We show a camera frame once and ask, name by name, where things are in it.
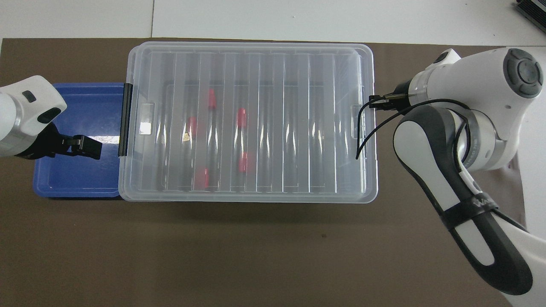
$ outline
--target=red cap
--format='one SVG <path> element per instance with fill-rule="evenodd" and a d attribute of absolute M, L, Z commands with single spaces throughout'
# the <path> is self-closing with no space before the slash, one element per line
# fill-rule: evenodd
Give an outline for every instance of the red cap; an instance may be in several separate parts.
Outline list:
<path fill-rule="evenodd" d="M 209 109 L 216 109 L 216 94 L 213 89 L 209 89 Z"/>
<path fill-rule="evenodd" d="M 239 173 L 246 173 L 246 166 L 248 161 L 248 154 L 243 152 L 239 158 Z"/>
<path fill-rule="evenodd" d="M 186 122 L 186 131 L 192 139 L 195 139 L 195 135 L 197 134 L 197 119 L 195 116 L 188 118 L 188 121 Z"/>
<path fill-rule="evenodd" d="M 246 128 L 246 109 L 240 108 L 237 112 L 237 128 Z"/>

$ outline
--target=blue plastic bin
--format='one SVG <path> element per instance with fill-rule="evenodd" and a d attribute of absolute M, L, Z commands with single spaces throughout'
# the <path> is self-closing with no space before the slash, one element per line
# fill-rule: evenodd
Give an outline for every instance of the blue plastic bin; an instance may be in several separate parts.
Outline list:
<path fill-rule="evenodd" d="M 67 109 L 53 120 L 65 135 L 103 143 L 100 160 L 56 155 L 36 160 L 33 187 L 42 197 L 116 197 L 123 83 L 54 84 Z"/>

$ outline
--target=plastic box lid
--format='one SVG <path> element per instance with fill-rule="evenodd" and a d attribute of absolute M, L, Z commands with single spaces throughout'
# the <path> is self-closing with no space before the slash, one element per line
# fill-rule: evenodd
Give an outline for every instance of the plastic box lid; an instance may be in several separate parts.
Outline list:
<path fill-rule="evenodd" d="M 368 203 L 375 139 L 355 160 L 373 94 L 360 44 L 147 42 L 134 85 L 119 190 L 126 200 Z M 363 135 L 375 126 L 367 109 Z"/>

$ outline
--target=black cable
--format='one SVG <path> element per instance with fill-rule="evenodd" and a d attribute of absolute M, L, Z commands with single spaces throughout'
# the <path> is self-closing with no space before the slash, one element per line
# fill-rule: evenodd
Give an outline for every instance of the black cable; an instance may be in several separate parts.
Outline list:
<path fill-rule="evenodd" d="M 356 159 L 358 160 L 358 157 L 360 156 L 360 153 L 362 152 L 362 149 L 364 149 L 364 146 L 366 145 L 366 143 L 368 142 L 368 140 L 383 126 L 385 126 L 389 121 L 397 118 L 398 116 L 400 116 L 401 114 L 405 114 L 413 109 L 415 109 L 416 107 L 420 107 L 422 105 L 426 105 L 426 104 L 431 104 L 431 103 L 435 103 L 435 102 L 447 102 L 447 103 L 453 103 L 453 104 L 456 104 L 456 105 L 459 105 L 465 109 L 470 109 L 466 104 L 460 102 L 460 101 L 456 101 L 456 100 L 453 100 L 453 99 L 431 99 L 431 100 L 427 100 L 427 101 L 423 101 L 423 102 L 420 102 L 418 104 L 414 104 L 410 107 L 407 107 L 405 108 L 404 110 L 401 110 L 399 112 L 397 112 L 396 114 L 394 114 L 393 116 L 387 118 L 386 120 L 384 120 L 382 123 L 380 123 L 379 125 L 377 125 L 377 127 L 375 127 L 367 136 L 366 138 L 364 138 L 364 141 L 362 142 L 362 144 L 359 145 L 358 149 L 357 149 L 357 157 Z"/>
<path fill-rule="evenodd" d="M 461 137 L 461 133 L 465 128 L 466 128 L 466 123 L 463 123 L 457 130 L 457 134 L 455 135 L 455 139 L 453 140 L 453 158 L 455 162 L 455 167 L 457 167 L 457 171 L 459 173 L 462 171 L 462 169 L 461 169 L 461 164 L 459 164 L 459 153 L 458 153 L 459 150 L 457 148 L 457 145 L 459 143 L 459 138 Z"/>
<path fill-rule="evenodd" d="M 471 137 L 470 137 L 470 123 L 468 122 L 468 118 L 466 118 L 466 116 L 463 116 L 463 114 L 460 114 L 459 112 L 453 110 L 453 109 L 449 109 L 451 112 L 457 114 L 464 122 L 465 122 L 465 128 L 468 127 L 468 129 L 466 130 L 466 150 L 465 150 L 465 154 L 463 155 L 462 159 L 461 159 L 461 162 L 464 162 L 466 160 L 466 158 L 468 157 L 468 154 L 470 153 L 470 147 L 471 147 Z M 455 140 L 455 144 L 457 144 L 459 142 L 459 136 L 457 136 L 457 140 Z"/>
<path fill-rule="evenodd" d="M 527 229 L 525 229 L 525 227 L 523 227 L 523 225 L 521 225 L 520 223 L 512 220 L 509 216 L 502 213 L 499 209 L 493 209 L 491 211 L 493 211 L 501 219 L 503 219 L 503 220 L 507 221 L 508 223 L 512 224 L 514 227 L 519 228 L 519 229 L 523 230 L 524 232 L 528 233 Z"/>
<path fill-rule="evenodd" d="M 358 119 L 357 119 L 357 148 L 358 148 L 358 146 L 360 146 L 360 118 L 362 117 L 362 112 L 364 112 L 364 109 L 367 106 L 369 106 L 370 104 L 372 104 L 374 102 L 384 100 L 384 99 L 385 99 L 384 96 L 379 97 L 379 98 L 375 98 L 375 99 L 372 99 L 372 100 L 368 101 L 362 107 L 360 107 L 360 110 L 358 111 Z"/>

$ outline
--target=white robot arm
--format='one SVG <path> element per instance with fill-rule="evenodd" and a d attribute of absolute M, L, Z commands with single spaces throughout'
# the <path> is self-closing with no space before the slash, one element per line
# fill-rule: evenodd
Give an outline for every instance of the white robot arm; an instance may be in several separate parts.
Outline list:
<path fill-rule="evenodd" d="M 100 142 L 59 134 L 51 121 L 66 108 L 61 95 L 41 76 L 0 87 L 0 157 L 33 160 L 61 154 L 100 159 Z"/>
<path fill-rule="evenodd" d="M 399 161 L 419 182 L 476 272 L 514 306 L 546 302 L 546 241 L 502 214 L 468 170 L 495 169 L 513 158 L 525 110 L 543 73 L 532 55 L 496 49 L 460 58 L 449 49 L 399 85 L 379 109 L 406 109 L 394 134 Z"/>

